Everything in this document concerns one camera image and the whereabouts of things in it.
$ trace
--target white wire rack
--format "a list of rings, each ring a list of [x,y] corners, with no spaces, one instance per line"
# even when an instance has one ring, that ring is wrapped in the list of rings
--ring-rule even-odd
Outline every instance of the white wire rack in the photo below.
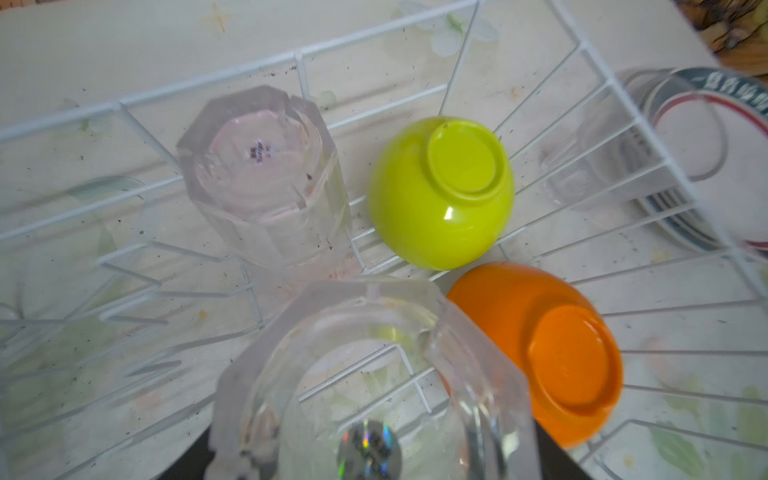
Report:
[[[697,312],[697,311],[703,311],[703,310],[717,311],[717,310],[727,310],[730,308],[745,307],[745,306],[758,307],[758,308],[761,308],[763,312],[768,312],[768,304],[766,304],[766,298],[768,298],[768,289],[766,288],[766,285],[764,285],[763,282],[760,280],[760,276],[758,272],[756,272],[756,270],[753,268],[753,266],[755,265],[755,263],[753,263],[753,259],[750,258],[750,255],[748,253],[743,252],[730,239],[727,233],[724,232],[723,229],[718,226],[717,222],[711,221],[711,219],[707,216],[707,212],[702,209],[700,203],[697,200],[696,191],[693,185],[689,182],[687,177],[684,175],[683,171],[675,164],[674,160],[670,155],[669,150],[665,147],[664,143],[659,139],[659,137],[654,133],[653,128],[648,123],[646,117],[643,116],[642,113],[638,110],[631,96],[622,88],[621,83],[619,82],[619,80],[617,80],[614,72],[601,59],[600,55],[595,51],[592,44],[587,40],[587,38],[582,34],[582,32],[579,31],[571,15],[564,9],[564,7],[559,3],[558,0],[549,0],[548,5],[551,7],[552,11],[554,12],[554,15],[559,21],[561,27],[564,29],[564,31],[572,40],[573,48],[568,52],[567,55],[565,55],[564,58],[562,58],[561,61],[559,61],[559,63],[557,63],[554,69],[552,69],[546,76],[544,76],[544,78],[538,83],[536,88],[533,89],[533,91],[530,91],[530,93],[525,97],[525,99],[523,99],[515,107],[515,109],[509,113],[506,119],[504,119],[503,122],[501,122],[500,125],[497,126],[497,128],[495,129],[495,133],[499,134],[502,131],[503,125],[507,124],[507,122],[509,122],[513,118],[516,118],[522,115],[523,107],[529,101],[531,101],[531,99],[535,98],[538,92],[540,92],[543,88],[546,88],[549,82],[551,82],[551,80],[555,78],[555,76],[558,73],[562,72],[562,70],[567,65],[576,61],[577,58],[584,59],[588,63],[588,65],[591,67],[591,69],[594,71],[594,73],[600,78],[600,81],[598,83],[598,86],[594,90],[592,90],[589,94],[585,95],[584,97],[579,99],[577,102],[575,102],[570,107],[570,109],[568,109],[557,120],[549,124],[546,128],[541,130],[538,134],[536,134],[527,144],[517,149],[514,152],[514,154],[510,157],[510,161],[512,162],[513,168],[515,167],[515,162],[519,162],[526,155],[526,153],[528,153],[532,148],[540,146],[540,143],[543,139],[545,139],[549,134],[551,134],[553,131],[559,128],[563,124],[563,122],[568,118],[569,114],[578,111],[580,108],[583,108],[590,101],[595,99],[598,95],[602,95],[606,93],[612,93],[613,95],[615,95],[615,97],[621,102],[623,107],[626,109],[629,115],[629,118],[631,120],[629,121],[629,123],[619,128],[615,133],[597,142],[593,147],[590,147],[586,151],[583,151],[580,154],[572,157],[571,159],[564,162],[559,167],[540,176],[537,180],[534,180],[530,184],[525,185],[523,188],[521,188],[516,192],[517,198],[519,198],[523,193],[533,190],[538,186],[541,186],[543,182],[545,182],[551,176],[555,175],[557,172],[562,171],[568,166],[575,164],[579,160],[587,157],[590,153],[592,153],[599,147],[605,145],[607,142],[615,139],[620,134],[628,131],[631,128],[639,129],[639,131],[641,131],[642,134],[644,134],[646,138],[649,140],[651,147],[656,152],[658,152],[658,154],[660,155],[660,158],[662,158],[663,160],[659,164],[655,164],[650,167],[645,167],[642,170],[639,170],[633,174],[628,175],[623,180],[609,187],[604,188],[600,192],[597,192],[596,194],[591,195],[589,198],[583,199],[572,205],[559,207],[533,220],[526,221],[524,224],[517,226],[513,230],[505,233],[498,240],[496,244],[502,247],[502,251],[507,256],[509,253],[509,249],[505,247],[505,245],[508,245],[509,240],[513,240],[515,237],[521,235],[526,230],[530,230],[544,223],[552,222],[553,219],[556,218],[556,216],[566,211],[571,211],[574,208],[578,208],[580,206],[588,204],[594,199],[607,194],[611,190],[618,188],[622,185],[628,184],[629,182],[636,180],[640,177],[643,177],[644,175],[650,174],[651,172],[654,172],[656,170],[666,169],[673,174],[673,176],[677,179],[679,186],[685,191],[685,193],[689,198],[694,199],[693,201],[674,209],[665,210],[658,214],[650,215],[642,219],[635,220],[631,223],[620,225],[618,227],[613,227],[611,229],[601,231],[599,233],[593,233],[587,237],[579,238],[577,240],[568,241],[567,243],[559,245],[555,248],[551,248],[550,250],[540,252],[535,258],[531,258],[528,260],[541,261],[548,257],[554,257],[558,253],[563,252],[567,249],[583,246],[588,243],[593,244],[605,237],[623,234],[643,226],[651,225],[659,220],[663,220],[664,218],[670,217],[672,215],[679,214],[684,211],[696,208],[706,218],[710,220],[710,225],[712,226],[713,230],[716,232],[720,243],[723,245],[723,247],[720,248],[719,250],[715,250],[709,253],[689,254],[689,255],[685,255],[679,258],[674,258],[671,260],[657,261],[654,263],[649,263],[649,264],[640,265],[640,266],[633,266],[631,268],[624,268],[622,270],[617,270],[613,272],[601,273],[601,274],[589,276],[586,278],[580,278],[578,280],[572,280],[571,284],[582,288],[592,283],[598,283],[605,280],[618,280],[621,278],[626,278],[630,275],[646,273],[653,270],[659,270],[659,269],[668,268],[672,266],[679,267],[682,265],[705,262],[707,260],[712,260],[712,259],[725,258],[727,259],[727,262],[730,263],[733,270],[736,272],[737,276],[740,278],[740,281],[749,290],[750,292],[749,298],[746,298],[746,299],[740,298],[738,300],[715,302],[715,303],[696,303],[696,304],[690,304],[690,305],[665,306],[665,307],[652,308],[652,309],[632,309],[632,310],[625,310],[625,311],[611,311],[611,312],[605,313],[604,318],[608,320],[608,319],[619,319],[619,318],[632,317],[632,316],[646,316],[646,315],[653,316],[653,315],[661,315],[665,313],[691,313],[691,312]],[[457,78],[459,77],[462,71],[462,65],[465,63],[465,57],[468,54],[468,48],[469,48],[470,42],[472,41],[472,32],[473,32],[473,28],[475,27],[476,19],[478,18],[479,12],[484,8],[484,6],[485,6],[485,0],[461,0],[460,2],[453,2],[449,5],[433,8],[428,11],[418,13],[417,15],[408,15],[403,18],[398,18],[396,20],[386,22],[382,25],[378,25],[373,28],[367,28],[365,30],[358,31],[350,35],[334,38],[329,41],[321,41],[321,42],[318,42],[312,45],[307,45],[305,47],[298,48],[292,51],[285,51],[276,55],[271,55],[269,57],[247,63],[247,64],[234,66],[232,68],[226,68],[220,71],[215,71],[213,73],[201,75],[186,81],[179,81],[173,84],[168,84],[160,88],[156,88],[154,90],[143,91],[136,94],[130,94],[122,98],[117,98],[113,101],[87,105],[87,106],[75,108],[69,111],[64,111],[61,113],[49,115],[44,118],[38,118],[33,121],[16,124],[14,126],[7,127],[0,130],[0,144],[13,141],[15,139],[19,139],[31,134],[36,134],[46,129],[60,127],[65,124],[77,123],[86,119],[93,119],[98,116],[107,115],[107,114],[116,114],[118,118],[120,118],[126,125],[128,125],[135,132],[136,135],[138,135],[138,137],[141,138],[142,141],[144,141],[147,145],[152,147],[157,152],[158,155],[160,155],[163,159],[165,159],[165,161],[168,163],[168,165],[170,165],[170,167],[173,170],[178,172],[179,170],[177,165],[177,159],[174,156],[174,154],[172,154],[166,147],[164,147],[163,144],[149,131],[149,129],[145,127],[131,113],[131,109],[134,109],[141,105],[158,102],[160,100],[170,98],[173,96],[178,96],[180,94],[183,94],[184,92],[196,91],[198,89],[205,88],[207,86],[219,84],[220,82],[229,81],[231,79],[242,77],[247,74],[252,74],[254,72],[262,71],[267,68],[273,68],[273,67],[282,66],[282,65],[292,65],[296,67],[296,73],[298,75],[298,80],[299,80],[302,95],[304,96],[304,98],[310,99],[311,98],[310,77],[308,76],[307,70],[306,70],[306,59],[308,56],[318,55],[324,52],[345,48],[357,42],[365,41],[380,35],[398,31],[401,28],[405,28],[411,25],[416,25],[420,22],[438,18],[447,14],[451,14],[453,12],[458,12],[458,11],[461,11],[462,9],[473,8],[474,11],[472,14],[472,20],[469,23],[468,31],[466,32],[463,44],[461,46],[461,50],[458,54],[458,60],[455,63],[455,67],[453,68],[450,80],[447,83],[439,84],[431,88],[426,88],[418,93],[411,94],[407,97],[400,98],[395,101],[391,101],[387,104],[381,105],[380,107],[372,108],[362,113],[352,115],[341,121],[335,121],[333,123],[330,123],[328,126],[329,126],[329,129],[331,129],[331,131],[333,132],[335,129],[338,129],[340,127],[344,127],[350,124],[354,124],[356,122],[360,122],[364,119],[373,117],[375,115],[382,114],[387,111],[391,111],[393,108],[401,107],[405,104],[420,100],[422,98],[431,97],[435,94],[442,94],[442,103],[439,109],[439,113],[442,114],[446,108],[446,105],[451,99],[452,93],[457,83]],[[43,220],[33,221],[31,223],[21,225],[20,227],[16,227],[11,230],[1,232],[0,242],[6,242],[9,240],[22,238],[25,235],[44,229],[46,227],[51,227],[58,223],[65,222],[67,220],[71,220],[85,214],[96,212],[104,208],[126,202],[136,197],[141,197],[151,192],[158,192],[164,189],[168,189],[174,185],[177,185],[181,181],[182,181],[182,178],[181,176],[178,176],[178,175],[165,178],[163,180],[155,181],[151,184],[146,184],[139,188],[134,188],[134,189],[124,191],[123,193],[114,195],[113,197],[99,200],[94,203],[85,205],[83,207],[74,208],[64,213],[56,214],[54,216],[45,218]],[[354,207],[358,204],[361,204],[364,201],[365,201],[365,197],[357,197],[354,200],[350,201],[349,203],[350,203],[350,206]],[[353,254],[355,259],[359,263],[363,274],[385,273],[385,272],[394,270],[398,265],[403,263],[403,261],[399,257],[394,255],[388,258],[385,258],[384,260],[377,261],[375,263],[367,263],[363,259],[363,255],[361,254],[359,244],[361,243],[361,241],[372,238],[374,235],[375,235],[375,229],[370,227],[363,230],[361,233],[358,233],[353,238],[353,242],[352,242]],[[139,271],[132,270],[131,268],[118,266],[118,263],[119,263],[118,261],[120,259],[127,258],[132,253],[136,253],[140,250],[145,250],[145,249],[164,251],[167,253],[181,255],[184,257],[188,257],[189,259],[195,260],[197,262],[200,262],[201,264],[211,262],[211,263],[233,263],[237,265],[237,260],[231,257],[215,257],[215,256],[207,255],[205,253],[193,251],[187,248],[177,247],[169,243],[163,243],[159,241],[133,243],[126,247],[115,250],[109,254],[106,254],[98,258],[95,262],[95,265],[98,268],[106,270],[109,273],[113,274],[113,276],[111,277],[111,280],[109,280],[107,284],[114,281],[114,279],[118,277],[124,277],[138,283],[139,285],[138,287],[133,289],[128,294],[123,295],[121,298],[117,300],[113,300],[104,305],[96,306],[90,309],[76,310],[75,314],[70,315],[66,318],[60,318],[60,319],[58,318],[52,318],[52,319],[22,318],[22,316],[19,315],[18,312],[13,310],[11,307],[3,305],[4,312],[8,313],[11,316],[10,319],[0,320],[0,326],[5,327],[6,332],[8,332],[2,338],[2,340],[0,340],[0,344],[2,344],[3,346],[6,346],[9,343],[12,343],[16,335],[22,329],[29,329],[29,328],[55,329],[57,327],[60,328],[63,326],[69,326],[74,323],[81,322],[93,317],[97,317],[101,322],[104,322],[104,323],[119,323],[124,325],[134,325],[138,328],[134,330],[131,335],[125,336],[113,342],[106,348],[98,350],[97,352],[92,353],[91,355],[86,356],[85,358],[79,360],[76,363],[72,363],[69,366],[59,366],[59,367],[51,366],[49,368],[38,369],[33,372],[25,372],[18,375],[3,375],[2,377],[0,377],[0,385],[2,385],[4,389],[7,389],[19,383],[27,382],[30,379],[39,379],[46,376],[55,376],[55,375],[59,375],[66,372],[77,372],[83,366],[91,365],[93,363],[99,362],[105,357],[120,355],[126,349],[139,348],[140,345],[147,342],[147,339],[150,339],[153,335],[155,335],[161,329],[166,328],[169,325],[169,321],[162,317],[144,318],[140,316],[132,316],[131,311],[138,308],[139,306],[154,303],[166,298],[188,298],[191,301],[203,301],[206,299],[227,300],[236,296],[247,296],[248,302],[250,305],[250,315],[252,316],[251,321],[249,321],[248,323],[248,326],[240,331],[236,331],[233,333],[228,333],[228,334],[219,335],[219,336],[205,336],[199,339],[195,339],[194,341],[178,343],[177,345],[163,348],[160,351],[147,352],[146,355],[143,355],[143,358],[141,361],[133,363],[129,368],[127,368],[124,372],[122,372],[121,375],[124,378],[124,383],[121,386],[111,390],[110,392],[104,395],[99,396],[96,399],[91,400],[90,402],[82,404],[77,408],[69,409],[68,411],[59,413],[55,416],[37,419],[36,421],[32,423],[28,423],[22,426],[21,428],[8,429],[8,425],[12,424],[13,421],[12,419],[9,419],[7,417],[3,418],[2,424],[0,424],[4,427],[3,430],[0,430],[0,432],[2,432],[2,436],[0,436],[0,448],[2,448],[3,452],[7,451],[10,445],[12,445],[14,442],[19,441],[20,439],[23,439],[26,435],[30,435],[34,432],[37,432],[43,428],[49,427],[50,425],[54,425],[58,422],[65,422],[70,419],[80,418],[83,415],[89,415],[90,412],[96,409],[104,408],[107,404],[117,401],[131,393],[134,393],[139,389],[142,389],[143,387],[149,385],[150,383],[152,383],[157,379],[166,378],[173,371],[177,371],[183,368],[183,361],[181,359],[178,359],[181,353],[184,353],[186,351],[193,350],[193,349],[199,349],[205,346],[211,346],[217,343],[226,342],[227,340],[231,340],[237,337],[248,336],[251,333],[257,332],[264,326],[264,321],[260,314],[259,304],[257,302],[257,295],[254,292],[254,287],[256,286],[256,284],[248,278],[246,270],[242,266],[240,266],[240,272],[243,276],[243,279],[238,284],[238,287],[231,291],[228,291],[225,293],[197,292],[197,291],[169,291],[164,289],[164,286],[166,286],[167,284],[167,281],[164,279],[153,278],[151,276],[144,275]],[[437,280],[438,278],[446,275],[447,273],[448,272],[434,272],[430,274],[429,279]],[[311,389],[309,392],[305,393],[302,400],[309,398],[310,396],[318,393],[321,389],[326,388],[328,385],[333,384],[334,382],[340,380],[342,377],[344,377],[344,375],[348,374],[349,372],[352,372],[360,368],[361,366],[364,366],[365,364],[372,362],[374,359],[377,359],[380,356],[385,355],[386,353],[390,353],[392,349],[396,349],[396,348],[397,348],[396,346],[387,346],[373,353],[371,356],[368,356],[365,359],[360,360],[358,363],[350,366],[348,368],[349,370],[348,372],[345,370],[345,372],[341,372],[339,375],[334,376],[333,378],[329,379],[327,382],[323,383],[322,385],[319,385],[315,389]],[[399,352],[402,357],[402,361],[407,365],[407,369],[408,369],[409,375],[411,376],[411,379],[403,383],[402,385],[397,386],[391,392],[386,393],[382,397],[383,401],[386,400],[386,398],[388,398],[389,396],[394,395],[395,393],[405,388],[408,388],[411,385],[416,385],[418,387],[418,380],[421,379],[423,376],[427,375],[428,373],[430,373],[430,370],[422,371],[422,372],[414,372],[407,357],[402,352],[402,349],[400,349]],[[706,358],[706,357],[766,358],[768,357],[768,350],[753,350],[753,349],[750,349],[750,350],[738,350],[738,349],[692,350],[692,349],[652,349],[652,348],[638,349],[636,348],[636,349],[624,349],[622,353],[625,355],[625,358],[629,358],[632,356],[654,357],[659,355],[676,356],[676,357],[685,356],[685,357],[696,357],[696,358],[698,357],[702,357],[702,358]],[[417,389],[419,391],[419,395],[422,399],[423,405],[425,406],[425,410],[427,411],[427,413],[436,414],[438,410],[440,410],[441,408],[445,408],[445,405],[430,406],[429,403],[424,398],[424,392],[420,388],[417,388]],[[676,388],[666,387],[666,386],[653,387],[653,386],[627,384],[627,385],[624,385],[624,391],[625,392],[643,392],[643,393],[647,393],[649,395],[654,395],[654,396],[665,396],[665,397],[673,396],[673,397],[679,397],[682,399],[697,399],[697,400],[705,400],[705,401],[726,402],[728,404],[735,405],[735,406],[758,406],[758,407],[768,406],[768,401],[762,400],[762,399],[747,398],[744,396],[735,396],[735,395],[721,395],[721,394],[710,394],[710,393],[702,393],[702,392],[692,392],[692,391],[685,391],[684,389],[676,389]],[[98,453],[97,455],[93,455],[87,460],[80,461],[77,463],[77,465],[68,465],[66,468],[64,468],[58,473],[58,476],[56,478],[70,478],[73,476],[77,476],[81,474],[86,468],[88,468],[89,465],[92,466],[97,462],[104,461],[114,453],[119,452],[120,450],[134,447],[142,443],[143,441],[151,438],[153,435],[156,435],[159,432],[163,432],[164,430],[169,429],[173,425],[176,425],[177,423],[182,422],[184,419],[188,418],[190,415],[193,415],[195,412],[199,412],[200,409],[202,409],[205,405],[210,404],[213,400],[214,400],[214,396],[212,395],[212,392],[211,392],[211,394],[209,394],[208,396],[205,396],[202,399],[197,399],[196,401],[191,402],[188,406],[185,406],[182,409],[179,409],[176,412],[173,412],[170,415],[167,415],[164,418],[159,419],[158,421],[154,422],[151,426],[144,428],[139,432],[135,432],[132,435],[129,435],[125,440],[115,443],[113,445],[108,445],[107,448],[105,448],[102,452]],[[748,442],[741,439],[727,438],[726,436],[723,436],[723,435],[711,435],[707,433],[697,432],[697,431],[694,431],[693,429],[683,429],[683,428],[678,428],[670,425],[661,425],[656,422],[648,422],[643,419],[630,417],[627,419],[623,419],[620,422],[616,422],[614,424],[609,425],[609,429],[603,435],[601,435],[599,438],[595,439],[595,441],[590,443],[588,450],[583,455],[581,455],[580,462],[583,465],[589,465],[590,461],[593,461],[594,465],[598,467],[597,472],[602,471],[605,475],[607,475],[610,478],[619,478],[619,475],[616,472],[614,472],[614,470],[612,470],[610,466],[606,465],[603,452],[605,451],[605,448],[607,446],[610,446],[611,443],[614,442],[614,440],[617,437],[621,436],[624,432],[636,426],[643,427],[646,429],[649,429],[649,428],[662,429],[664,431],[672,432],[678,435],[683,435],[686,438],[690,438],[690,439],[699,439],[699,440],[704,440],[708,442],[719,442],[720,444],[723,444],[723,445],[731,445],[731,446],[738,447],[740,449],[761,452],[762,454],[768,453],[768,446],[758,442]],[[13,459],[7,458],[5,454],[3,454],[3,456],[0,456],[0,460],[1,460],[0,472],[4,473],[5,478],[13,478],[13,475],[12,475]]]

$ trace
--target holographic sticker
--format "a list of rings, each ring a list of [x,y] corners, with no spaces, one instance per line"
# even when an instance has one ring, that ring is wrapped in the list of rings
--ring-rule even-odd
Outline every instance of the holographic sticker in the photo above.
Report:
[[[387,425],[365,419],[351,426],[339,443],[339,480],[397,480],[402,452]]]

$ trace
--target glass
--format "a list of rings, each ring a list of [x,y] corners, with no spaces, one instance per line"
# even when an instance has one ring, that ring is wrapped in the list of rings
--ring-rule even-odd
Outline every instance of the glass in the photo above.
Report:
[[[349,249],[336,145],[312,102],[266,85],[214,99],[177,149],[190,199],[247,262],[320,278]]]
[[[624,87],[693,182],[711,178],[722,168],[728,148],[723,122],[711,100],[698,93],[696,87],[670,71],[636,71],[625,76]],[[546,174],[583,155],[544,182],[544,189],[557,204],[584,200],[661,162],[639,128],[629,127],[619,133],[631,122],[613,93],[598,96],[585,108],[584,120],[576,132],[541,161],[542,173]],[[661,168],[596,197],[580,209],[643,198],[676,185],[672,173]]]
[[[525,376],[425,280],[313,284],[217,391],[209,480],[540,478]]]

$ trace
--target white flower print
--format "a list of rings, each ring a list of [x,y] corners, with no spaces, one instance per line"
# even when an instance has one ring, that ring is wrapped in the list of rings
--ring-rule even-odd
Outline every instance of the white flower print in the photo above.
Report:
[[[411,0],[399,0],[397,5],[404,15],[413,15],[429,10],[428,6]],[[432,37],[429,39],[432,51],[439,57],[450,57],[462,47],[462,37],[469,27],[473,11],[474,8],[466,8],[443,17],[419,22],[416,27],[432,33]],[[498,31],[486,20],[478,18],[472,29],[472,38],[479,41],[497,41]]]

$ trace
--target green bowl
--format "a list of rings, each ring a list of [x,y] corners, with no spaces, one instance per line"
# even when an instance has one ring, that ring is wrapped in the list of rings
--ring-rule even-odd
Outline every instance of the green bowl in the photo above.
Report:
[[[493,132],[460,118],[431,117],[386,146],[373,168],[368,209],[401,258],[451,270],[493,245],[514,196],[507,155]]]

